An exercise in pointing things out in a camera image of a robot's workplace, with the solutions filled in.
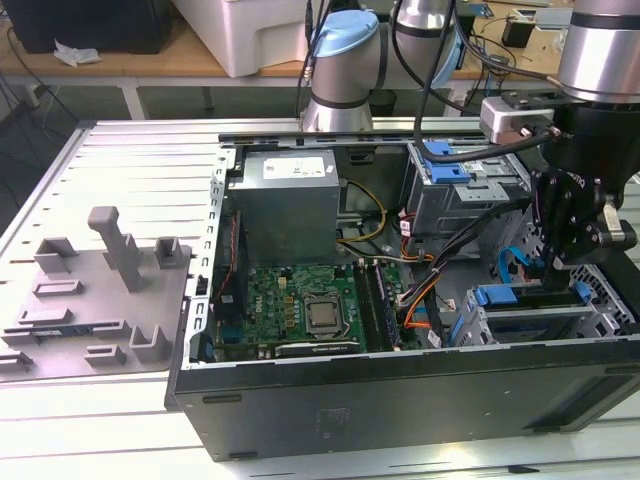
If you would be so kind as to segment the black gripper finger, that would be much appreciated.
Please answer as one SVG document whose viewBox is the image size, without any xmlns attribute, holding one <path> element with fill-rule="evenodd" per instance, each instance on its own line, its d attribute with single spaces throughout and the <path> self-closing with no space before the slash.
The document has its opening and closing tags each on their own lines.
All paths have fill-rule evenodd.
<svg viewBox="0 0 640 480">
<path fill-rule="evenodd" d="M 540 229 L 543 243 L 544 270 L 541 283 L 549 291 L 562 290 L 569 282 L 569 273 L 563 270 L 561 260 L 566 240 L 565 230 L 567 226 L 571 226 L 567 215 L 573 201 L 567 180 L 568 177 L 556 169 L 532 171 L 532 215 L 534 224 Z"/>
<path fill-rule="evenodd" d="M 573 218 L 558 228 L 554 244 L 554 268 L 597 264 L 620 246 L 620 219 L 616 209 L 604 209 L 581 226 Z"/>
</svg>

